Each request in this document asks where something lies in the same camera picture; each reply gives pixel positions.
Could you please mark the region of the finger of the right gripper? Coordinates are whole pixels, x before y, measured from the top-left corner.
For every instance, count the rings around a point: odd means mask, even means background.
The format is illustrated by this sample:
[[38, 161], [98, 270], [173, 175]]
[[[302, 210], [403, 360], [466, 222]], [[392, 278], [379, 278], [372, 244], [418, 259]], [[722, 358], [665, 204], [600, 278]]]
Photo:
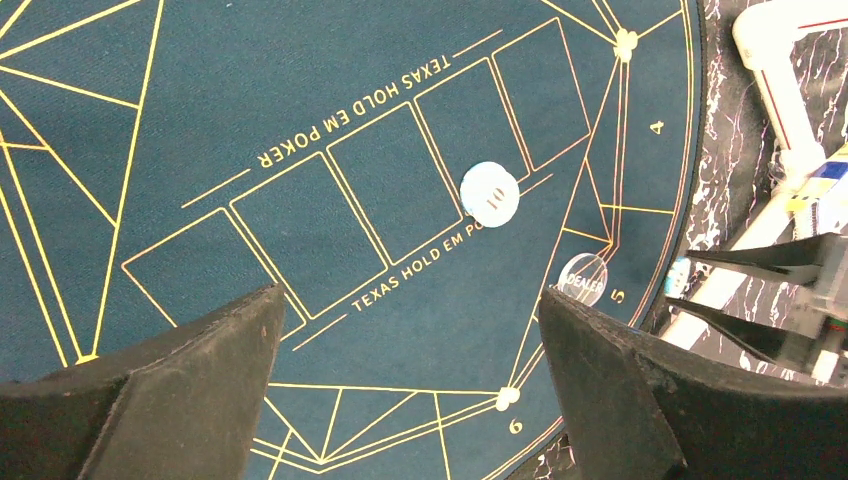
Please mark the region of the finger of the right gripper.
[[725, 314], [722, 310], [668, 298], [666, 302], [684, 313], [694, 315], [732, 340], [740, 348], [762, 361], [808, 361], [815, 340], [794, 331], [749, 322]]
[[688, 250], [687, 258], [716, 268], [774, 282], [809, 287], [824, 265], [829, 234], [744, 250]]

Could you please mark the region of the clear dealer button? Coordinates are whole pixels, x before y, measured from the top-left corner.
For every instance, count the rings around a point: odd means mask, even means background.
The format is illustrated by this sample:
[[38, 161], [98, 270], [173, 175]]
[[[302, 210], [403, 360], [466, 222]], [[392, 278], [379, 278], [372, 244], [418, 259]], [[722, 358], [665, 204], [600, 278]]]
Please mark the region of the clear dealer button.
[[603, 296], [607, 281], [605, 261], [596, 254], [580, 253], [563, 267], [556, 288], [574, 300], [594, 306]]

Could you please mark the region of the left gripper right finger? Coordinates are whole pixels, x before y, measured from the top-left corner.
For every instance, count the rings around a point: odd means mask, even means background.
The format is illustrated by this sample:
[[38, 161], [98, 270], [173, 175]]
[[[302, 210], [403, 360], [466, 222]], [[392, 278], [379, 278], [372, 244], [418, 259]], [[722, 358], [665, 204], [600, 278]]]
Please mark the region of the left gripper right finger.
[[586, 479], [843, 479], [847, 393], [719, 363], [561, 292], [539, 329]]

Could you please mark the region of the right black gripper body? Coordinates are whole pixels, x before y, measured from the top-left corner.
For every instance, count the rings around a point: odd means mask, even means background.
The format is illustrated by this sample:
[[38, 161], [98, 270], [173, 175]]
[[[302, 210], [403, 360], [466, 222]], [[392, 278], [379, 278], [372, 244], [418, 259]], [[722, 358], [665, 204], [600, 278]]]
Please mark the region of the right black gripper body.
[[792, 282], [798, 290], [784, 325], [788, 367], [830, 385], [847, 383], [847, 238], [807, 238]]

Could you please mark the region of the light blue 10 chip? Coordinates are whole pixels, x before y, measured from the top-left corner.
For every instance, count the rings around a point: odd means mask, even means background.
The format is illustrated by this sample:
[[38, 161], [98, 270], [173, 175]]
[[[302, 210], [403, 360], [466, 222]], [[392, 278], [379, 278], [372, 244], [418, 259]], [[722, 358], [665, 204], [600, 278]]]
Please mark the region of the light blue 10 chip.
[[486, 161], [472, 166], [459, 187], [464, 211], [486, 228], [498, 228], [509, 222], [520, 202], [515, 177], [501, 164]]

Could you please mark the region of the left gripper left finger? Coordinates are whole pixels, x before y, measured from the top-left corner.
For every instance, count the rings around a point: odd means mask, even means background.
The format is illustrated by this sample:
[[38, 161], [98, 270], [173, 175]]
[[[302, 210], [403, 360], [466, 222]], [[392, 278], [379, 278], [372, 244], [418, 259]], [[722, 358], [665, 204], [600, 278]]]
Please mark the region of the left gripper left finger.
[[5, 479], [240, 479], [285, 322], [279, 286], [1, 387]]

